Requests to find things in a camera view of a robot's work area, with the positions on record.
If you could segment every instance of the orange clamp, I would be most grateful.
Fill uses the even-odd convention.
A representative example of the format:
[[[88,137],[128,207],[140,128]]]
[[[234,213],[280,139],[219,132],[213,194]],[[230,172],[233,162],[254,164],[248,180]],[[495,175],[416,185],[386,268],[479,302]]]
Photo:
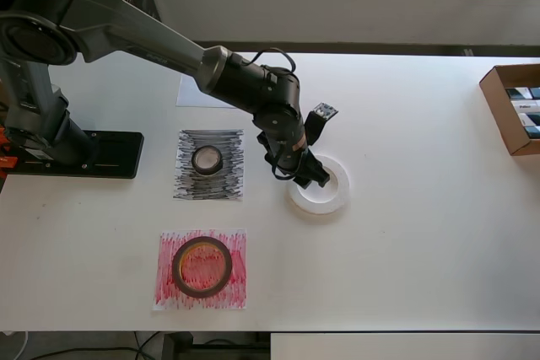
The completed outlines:
[[[0,145],[9,143],[9,140],[3,135],[3,128],[0,128]]]
[[[0,168],[13,169],[17,160],[15,156],[0,156]]]

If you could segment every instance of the white tape roll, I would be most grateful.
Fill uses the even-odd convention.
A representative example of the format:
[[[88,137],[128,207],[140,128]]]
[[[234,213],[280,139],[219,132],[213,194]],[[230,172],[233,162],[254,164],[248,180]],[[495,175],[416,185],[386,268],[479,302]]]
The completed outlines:
[[[329,214],[343,207],[349,200],[350,185],[348,176],[343,166],[335,160],[321,155],[316,155],[316,158],[321,161],[322,166],[330,175],[330,181],[327,183],[326,187],[332,186],[332,183],[337,183],[334,185],[334,187],[337,188],[335,196],[328,201],[311,200],[302,194],[300,187],[293,181],[289,182],[287,191],[294,204],[302,210],[312,214]],[[315,184],[310,185],[308,190],[311,187],[318,186]]]

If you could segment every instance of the black scribbled paper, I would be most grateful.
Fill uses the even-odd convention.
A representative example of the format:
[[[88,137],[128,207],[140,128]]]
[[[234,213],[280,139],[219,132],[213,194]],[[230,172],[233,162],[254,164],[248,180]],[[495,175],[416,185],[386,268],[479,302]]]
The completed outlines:
[[[212,145],[223,157],[216,174],[200,175],[192,167],[197,148]],[[176,153],[174,198],[235,200],[244,194],[244,130],[181,130]]]

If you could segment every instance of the red scribbled paper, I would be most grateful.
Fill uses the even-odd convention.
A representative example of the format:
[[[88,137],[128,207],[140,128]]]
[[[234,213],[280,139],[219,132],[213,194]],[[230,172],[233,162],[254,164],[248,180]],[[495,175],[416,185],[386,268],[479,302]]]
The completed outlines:
[[[188,240],[211,236],[229,248],[233,260],[230,280],[223,290],[209,298],[192,298],[182,293],[172,278],[175,253]],[[246,231],[243,229],[163,232],[159,242],[158,276],[155,282],[154,310],[193,307],[243,309],[246,307]]]

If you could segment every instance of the floor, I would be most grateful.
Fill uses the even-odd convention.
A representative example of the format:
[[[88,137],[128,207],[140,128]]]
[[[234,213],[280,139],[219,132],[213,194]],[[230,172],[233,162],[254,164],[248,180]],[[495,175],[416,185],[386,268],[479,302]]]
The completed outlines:
[[[140,344],[153,332],[137,332]],[[236,344],[253,341],[249,332],[193,332],[193,342],[203,344],[212,339],[226,338]],[[163,333],[158,334],[144,347],[144,351],[155,360],[161,359]],[[18,332],[5,336],[0,332],[0,360],[14,360],[24,342],[24,333]],[[30,332],[28,344],[18,360],[30,360],[33,357],[71,349],[75,347],[136,347],[135,336],[129,332]],[[135,352],[72,352],[50,357],[58,360],[133,360]]]

